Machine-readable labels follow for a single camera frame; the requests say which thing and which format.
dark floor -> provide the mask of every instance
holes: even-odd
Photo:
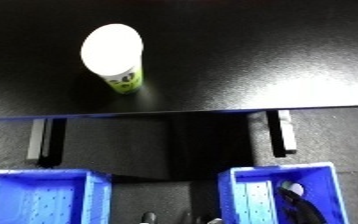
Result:
[[[71,119],[60,168],[90,168],[158,182],[117,183],[111,223],[139,222],[153,210],[161,223],[185,212],[219,215],[215,177],[232,166],[331,161],[350,223],[358,223],[358,108],[292,111],[298,154],[274,158],[263,113],[187,113]],[[0,120],[0,169],[24,161],[32,122]]]

black table surface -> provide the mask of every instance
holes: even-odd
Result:
[[[145,83],[82,64],[94,29],[141,34]],[[358,0],[0,0],[0,117],[358,106]]]

black metal bracket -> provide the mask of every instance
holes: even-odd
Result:
[[[286,157],[288,154],[295,154],[297,151],[297,144],[290,111],[267,111],[266,116],[274,156]]]
[[[27,161],[52,168],[63,160],[67,119],[35,119],[31,131]]]

black object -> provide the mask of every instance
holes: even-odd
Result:
[[[44,168],[61,164],[67,119],[36,119],[30,138],[27,160]]]
[[[136,94],[80,60],[109,23],[144,40]],[[358,0],[0,0],[0,117],[336,106],[358,106]]]
[[[141,223],[158,224],[157,215],[154,212],[146,212],[142,216]]]
[[[293,208],[284,208],[287,217],[294,224],[327,224],[324,216],[311,202],[301,198],[298,194],[279,187],[279,194]]]
[[[270,139],[272,142],[273,155],[275,157],[286,157],[288,154],[295,154],[296,140],[289,111],[269,110],[266,112]]]

black table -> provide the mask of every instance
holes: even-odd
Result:
[[[115,94],[82,64],[97,27],[145,43]],[[0,117],[358,106],[358,0],[0,0]]]

